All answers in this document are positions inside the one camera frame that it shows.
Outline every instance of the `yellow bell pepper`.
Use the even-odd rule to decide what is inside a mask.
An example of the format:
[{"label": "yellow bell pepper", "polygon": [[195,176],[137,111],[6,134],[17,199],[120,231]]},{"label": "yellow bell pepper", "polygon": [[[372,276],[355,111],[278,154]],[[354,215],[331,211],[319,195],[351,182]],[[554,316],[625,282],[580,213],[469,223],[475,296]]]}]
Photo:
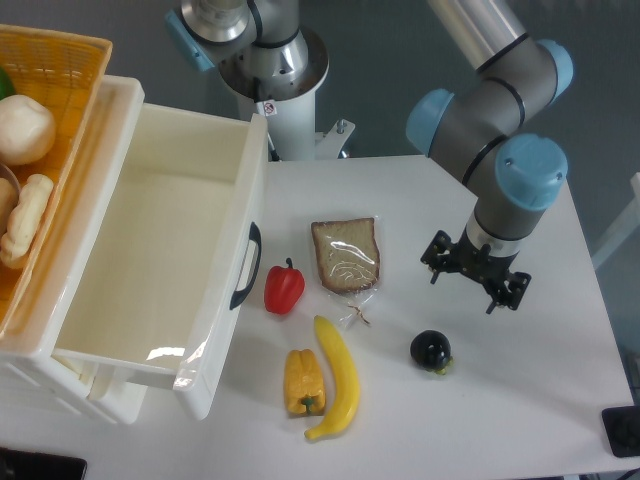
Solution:
[{"label": "yellow bell pepper", "polygon": [[324,379],[311,350],[292,350],[284,367],[284,399],[295,414],[322,413],[325,403]]}]

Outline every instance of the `toy food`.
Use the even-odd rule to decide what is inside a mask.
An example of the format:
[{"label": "toy food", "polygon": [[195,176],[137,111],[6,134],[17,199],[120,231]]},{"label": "toy food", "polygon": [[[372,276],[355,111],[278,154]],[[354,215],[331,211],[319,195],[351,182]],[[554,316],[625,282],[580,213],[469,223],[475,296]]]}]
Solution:
[{"label": "toy food", "polygon": [[0,178],[0,235],[7,231],[9,215],[18,203],[18,192],[6,178]]},{"label": "toy food", "polygon": [[24,267],[52,190],[51,179],[40,174],[31,175],[22,187],[18,206],[9,215],[7,232],[0,240],[0,260],[7,267]]},{"label": "toy food", "polygon": [[425,330],[411,342],[411,358],[425,370],[444,375],[453,360],[449,339],[435,330]]},{"label": "toy food", "polygon": [[0,100],[0,163],[25,165],[53,146],[56,125],[49,110],[25,95]]},{"label": "toy food", "polygon": [[325,390],[322,370],[311,350],[292,350],[284,366],[284,399],[291,413],[322,413]]},{"label": "toy food", "polygon": [[374,219],[313,222],[313,244],[322,286],[338,294],[373,287],[380,277]]},{"label": "toy food", "polygon": [[329,320],[319,315],[314,319],[314,327],[331,365],[336,397],[322,421],[304,432],[309,440],[342,432],[353,420],[360,403],[358,372],[340,333]]},{"label": "toy food", "polygon": [[300,270],[293,268],[287,258],[288,267],[272,267],[267,274],[264,287],[264,306],[268,312],[285,315],[294,307],[304,292],[304,277]]}]

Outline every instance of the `wicker basket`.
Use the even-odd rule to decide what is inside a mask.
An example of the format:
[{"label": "wicker basket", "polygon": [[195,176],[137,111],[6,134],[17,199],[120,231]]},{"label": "wicker basket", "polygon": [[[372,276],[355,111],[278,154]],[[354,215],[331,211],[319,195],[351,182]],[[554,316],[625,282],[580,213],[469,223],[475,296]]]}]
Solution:
[{"label": "wicker basket", "polygon": [[16,93],[47,107],[56,120],[56,139],[40,161],[12,167],[21,184],[34,173],[51,178],[55,187],[31,245],[23,270],[0,266],[0,337],[31,280],[31,273],[61,201],[64,184],[87,125],[109,57],[111,42],[98,38],[0,25],[0,67]]}]

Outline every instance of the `packaged bread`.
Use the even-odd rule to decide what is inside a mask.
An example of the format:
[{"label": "packaged bread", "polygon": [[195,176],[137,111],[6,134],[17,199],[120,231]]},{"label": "packaged bread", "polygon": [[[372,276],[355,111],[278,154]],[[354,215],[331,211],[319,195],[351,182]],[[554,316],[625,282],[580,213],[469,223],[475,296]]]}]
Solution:
[{"label": "packaged bread", "polygon": [[380,278],[375,220],[313,222],[311,233],[322,286],[337,294],[372,288]]},{"label": "packaged bread", "polygon": [[22,187],[18,206],[9,215],[7,231],[0,240],[0,261],[7,267],[24,267],[52,190],[51,179],[40,174],[31,175]]}]

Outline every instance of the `drawer handle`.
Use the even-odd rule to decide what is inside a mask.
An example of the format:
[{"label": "drawer handle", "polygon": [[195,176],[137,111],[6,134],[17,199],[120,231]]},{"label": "drawer handle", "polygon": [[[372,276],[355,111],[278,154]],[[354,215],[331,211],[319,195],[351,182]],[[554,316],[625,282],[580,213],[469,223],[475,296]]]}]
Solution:
[{"label": "drawer handle", "polygon": [[260,257],[262,256],[262,237],[260,236],[260,229],[258,226],[251,222],[251,228],[249,228],[249,241],[255,242],[258,246],[258,257],[256,258],[256,266],[253,269],[253,273],[251,274],[251,280],[247,283],[247,286],[242,290],[236,290],[231,295],[231,305],[229,307],[230,310],[240,306],[242,302],[245,301],[249,292],[253,288],[253,284],[256,282],[256,277],[258,276],[258,267],[260,266]]}]

